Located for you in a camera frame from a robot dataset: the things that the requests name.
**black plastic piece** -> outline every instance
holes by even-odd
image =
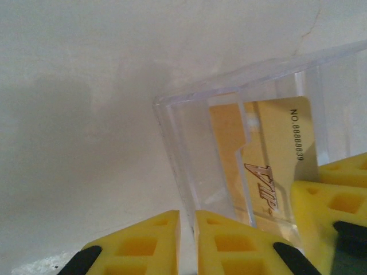
[[[338,232],[331,275],[367,275],[367,227],[335,222]]]
[[[57,275],[86,275],[101,252],[102,247],[97,245],[79,251]]]
[[[297,248],[282,242],[274,243],[273,248],[294,275],[321,275]]]

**yellow card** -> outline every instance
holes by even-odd
[[[284,235],[279,224],[293,224],[292,183],[318,180],[310,104],[293,97],[243,106],[244,112],[237,103],[209,107],[228,190],[241,221],[251,223],[249,210],[266,230]]]

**clear acrylic box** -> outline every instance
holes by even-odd
[[[235,203],[218,153],[209,107],[237,104],[243,135],[254,123],[245,102],[307,97],[311,105],[319,165],[367,151],[367,41],[304,56],[269,60],[157,98],[154,108],[161,126],[182,200],[194,224],[194,211],[205,209],[262,230],[274,231],[294,244],[298,233],[291,211],[285,219],[260,217],[253,211],[244,167],[242,205]]]

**transparent plastic case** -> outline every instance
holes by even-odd
[[[209,108],[237,104],[243,133],[258,123],[244,103],[304,96],[311,105],[319,165],[367,151],[367,42],[283,60],[269,60],[217,76],[157,98],[154,108],[175,178],[193,225],[194,211],[205,209],[297,243],[288,198],[283,215],[254,211],[240,150],[234,152],[243,200],[236,201],[214,134]],[[276,187],[288,196],[289,187]]]

